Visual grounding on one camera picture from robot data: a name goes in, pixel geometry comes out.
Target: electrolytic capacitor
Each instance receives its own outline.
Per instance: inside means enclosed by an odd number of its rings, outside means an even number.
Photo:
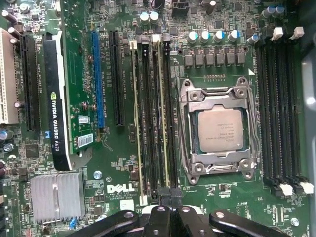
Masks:
[[[233,30],[229,35],[228,35],[228,40],[230,42],[235,42],[239,37],[239,33],[237,30]]]
[[[14,102],[14,107],[16,107],[17,109],[23,108],[23,107],[24,107],[24,102],[15,101],[15,102]]]
[[[254,34],[252,37],[247,39],[247,43],[254,45],[259,40],[259,37],[257,34]]]
[[[16,38],[20,38],[20,36],[21,36],[21,34],[14,28],[14,27],[10,27],[9,29],[8,29],[8,32],[12,35],[12,36],[14,36],[14,37],[16,37]]]
[[[157,12],[152,11],[150,13],[150,23],[151,24],[153,24],[153,25],[157,24],[158,23],[158,18],[159,18],[159,15],[158,15]]]
[[[7,12],[6,10],[2,11],[2,16],[7,19],[9,22],[11,22],[12,24],[15,24],[18,22],[18,19],[13,16],[11,13]]]
[[[22,13],[28,13],[30,11],[30,6],[26,3],[22,3],[20,6],[19,6],[19,9]]]
[[[14,145],[12,143],[7,143],[3,146],[5,152],[12,152]]]
[[[223,31],[217,31],[213,37],[214,41],[220,43],[224,38],[225,33]]]
[[[211,1],[209,3],[209,5],[207,6],[207,9],[206,9],[206,14],[210,15],[213,13],[214,9],[216,7],[216,1]]]
[[[277,6],[276,11],[272,14],[273,17],[280,17],[285,11],[284,6]]]
[[[188,42],[195,43],[197,41],[198,34],[195,31],[191,31],[188,35]]]
[[[274,14],[276,11],[276,8],[274,6],[268,6],[266,9],[264,9],[262,11],[262,15],[265,18],[269,18],[270,16],[272,16],[272,14]]]
[[[210,38],[209,31],[203,31],[199,37],[199,41],[201,41],[201,43],[207,43],[209,38]]]
[[[14,137],[14,132],[11,130],[0,131],[0,140],[10,140]]]
[[[143,25],[147,25],[149,22],[149,15],[146,12],[142,12],[142,14],[140,14],[140,23],[142,23]]]

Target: heatsink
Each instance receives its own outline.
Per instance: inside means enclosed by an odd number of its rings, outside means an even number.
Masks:
[[[34,177],[31,193],[34,222],[79,219],[85,215],[81,173]]]
[[[10,43],[12,35],[0,28],[0,124],[19,123],[17,101],[14,49]]]

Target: integrated circuit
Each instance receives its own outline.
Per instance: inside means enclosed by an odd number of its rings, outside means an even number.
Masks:
[[[243,147],[243,127],[240,110],[206,110],[198,114],[198,137],[203,152],[223,152]]]

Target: black pcie slot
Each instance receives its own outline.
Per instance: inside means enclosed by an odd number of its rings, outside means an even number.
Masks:
[[[261,148],[263,160],[263,173],[265,183],[272,183],[274,177],[273,157],[271,147],[271,128],[269,119],[269,88],[268,74],[266,70],[266,52],[262,48],[256,49],[258,90],[259,90],[259,112],[261,126]]]
[[[166,108],[166,123],[167,123],[167,137],[168,137],[168,158],[170,169],[170,185],[171,187],[178,186],[177,175],[177,161],[175,149],[175,137],[173,131],[174,113],[172,106],[172,95],[170,89],[172,88],[170,75],[170,42],[165,41],[163,45],[163,80],[164,80],[164,101]]]
[[[122,61],[120,50],[120,38],[117,31],[109,32],[109,47],[111,60],[111,77],[113,91],[113,108],[115,125],[118,127],[125,126],[124,114],[124,94],[122,83]]]
[[[274,178],[282,179],[282,152],[281,152],[281,136],[279,123],[279,102],[278,102],[278,84],[277,84],[277,59],[274,47],[268,46],[266,49],[266,62],[268,63],[268,91],[269,91],[269,112],[271,127],[271,144]]]
[[[287,58],[287,89],[289,92],[289,124],[290,124],[290,137],[291,137],[291,158],[292,158],[292,173],[294,176],[301,175],[301,162],[300,162],[300,135],[297,111],[297,85],[296,85],[296,72],[295,72],[295,59],[294,59],[294,45],[289,44],[285,48]]]
[[[27,131],[40,131],[40,104],[37,63],[34,39],[29,35],[20,37],[25,118]]]
[[[161,137],[162,137],[162,127],[161,127],[161,114],[160,114],[160,108],[162,107],[160,104],[160,84],[159,84],[159,67],[158,67],[158,52],[153,50],[153,75],[154,75],[154,81],[153,81],[153,94],[154,94],[154,108],[156,111],[155,117],[156,117],[156,139],[155,139],[155,155],[156,159],[158,161],[157,163],[157,169],[159,172],[157,172],[157,179],[160,180],[161,185],[164,184],[164,174],[163,174],[163,166],[164,166],[164,159],[163,159],[163,153],[162,153],[162,143],[161,143]]]
[[[152,121],[152,100],[151,100],[151,90],[150,90],[150,66],[149,66],[149,47],[147,44],[142,45],[142,60],[143,60],[143,89],[144,89],[144,103],[143,113],[146,123],[146,135],[147,135],[147,157],[146,160],[149,161],[149,182],[152,199],[157,199],[157,179],[156,179],[156,164],[154,156],[154,136],[153,136],[153,121]]]

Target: green circuit board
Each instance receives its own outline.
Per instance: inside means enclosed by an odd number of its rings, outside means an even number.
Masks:
[[[106,218],[120,210],[130,209],[142,213],[146,205],[158,204],[153,196],[152,186],[146,186],[150,180],[155,180],[156,190],[160,187],[171,186],[176,183],[177,188],[182,192],[182,204],[197,206],[202,213],[209,213],[226,209],[242,217],[259,222],[263,225],[274,227],[284,231],[293,237],[310,236],[310,219],[308,195],[305,193],[290,196],[276,197],[271,194],[271,189],[264,183],[264,172],[261,158],[258,157],[258,164],[253,176],[246,180],[241,172],[202,175],[197,184],[191,184],[183,169],[181,158],[180,141],[180,115],[179,90],[185,80],[190,80],[196,88],[221,88],[235,86],[240,77],[245,77],[253,93],[256,110],[259,108],[258,92],[258,71],[255,47],[247,43],[249,34],[259,33],[264,26],[285,26],[294,29],[296,24],[295,12],[285,12],[279,18],[263,18],[261,12],[270,5],[280,5],[282,2],[265,1],[255,4],[253,0],[223,0],[221,8],[207,15],[205,8],[201,7],[199,1],[190,0],[190,10],[186,16],[174,16],[172,13],[172,2],[166,0],[165,8],[158,10],[158,23],[155,25],[141,25],[140,15],[142,12],[153,11],[151,3],[143,4],[142,1],[129,0],[17,0],[15,4],[8,4],[5,1],[0,3],[0,8],[12,9],[14,15],[21,19],[21,23],[30,26],[28,34],[31,34],[36,42],[37,78],[39,83],[39,108],[41,120],[41,132],[36,134],[26,130],[23,109],[19,110],[19,121],[17,125],[2,125],[1,128],[11,130],[15,136],[12,141],[14,149],[5,152],[1,148],[1,160],[6,163],[6,175],[3,178],[3,193],[5,207],[5,232],[7,237],[62,237],[93,224],[99,218]],[[27,4],[30,10],[27,13],[21,12],[20,5]],[[60,3],[61,12],[57,12],[56,5]],[[0,19],[0,26],[7,28],[7,20]],[[214,37],[218,30],[225,32],[226,36],[220,43],[209,40],[202,44],[198,40],[195,44],[189,44],[187,37],[190,31],[199,35],[203,29],[208,29],[210,37]],[[227,36],[233,29],[239,32],[238,39],[232,43]],[[72,172],[80,172],[83,177],[84,209],[85,215],[76,219],[76,226],[70,226],[71,219],[34,221],[32,207],[32,193],[30,180],[35,176],[51,174],[63,174],[67,171],[56,171],[54,169],[51,140],[49,136],[49,115],[47,111],[47,92],[45,78],[45,61],[43,54],[44,35],[49,32],[56,35],[63,31],[63,56],[64,75],[67,95],[67,109],[69,112],[68,127],[70,137],[93,133],[93,154],[92,159],[83,167]],[[104,113],[105,126],[99,129],[97,126],[97,113],[90,109],[96,103],[96,85],[93,80],[95,73],[92,57],[91,32],[94,31],[99,37],[100,49],[100,75],[101,75],[101,97]],[[120,68],[121,70],[121,103],[123,105],[124,126],[117,126],[115,110],[115,86],[112,80],[112,52],[110,43],[110,32],[117,31],[120,47]],[[154,34],[168,34],[170,43],[170,95],[168,106],[174,113],[173,136],[164,137],[161,132],[161,143],[157,142],[154,151],[147,149],[146,144],[141,142],[141,123],[148,116],[162,116],[167,113],[166,100],[163,95],[166,92],[167,84],[156,83],[157,77],[162,79],[159,72],[163,72],[164,61],[148,62],[149,75],[152,77],[149,82],[149,90],[146,93],[146,61],[142,57],[142,39],[147,37],[152,40]],[[137,49],[132,49],[133,42],[137,42]],[[234,56],[238,53],[244,55],[244,62],[232,64],[225,62],[218,66],[217,58],[212,66],[197,66],[197,55],[209,54]],[[300,77],[299,48],[294,50],[296,62],[296,85],[297,85],[297,118],[299,125],[300,141],[300,164],[301,173],[307,176],[306,155],[304,152],[304,114],[302,111],[302,85]],[[20,58],[16,55],[16,85],[17,94],[23,100],[23,78]],[[83,109],[82,103],[87,102],[87,108]],[[152,106],[164,108],[162,114],[143,114],[143,108]],[[78,124],[78,116],[88,116],[89,124]],[[261,134],[259,115],[256,115],[255,130]],[[170,140],[173,140],[174,160],[176,167],[170,167],[166,160],[170,159]],[[76,142],[70,142],[71,153],[77,152]],[[157,158],[152,161],[142,155]],[[22,180],[21,168],[27,169],[27,180]],[[100,179],[94,177],[99,171],[102,174]],[[293,219],[299,221],[299,225],[293,224]]]

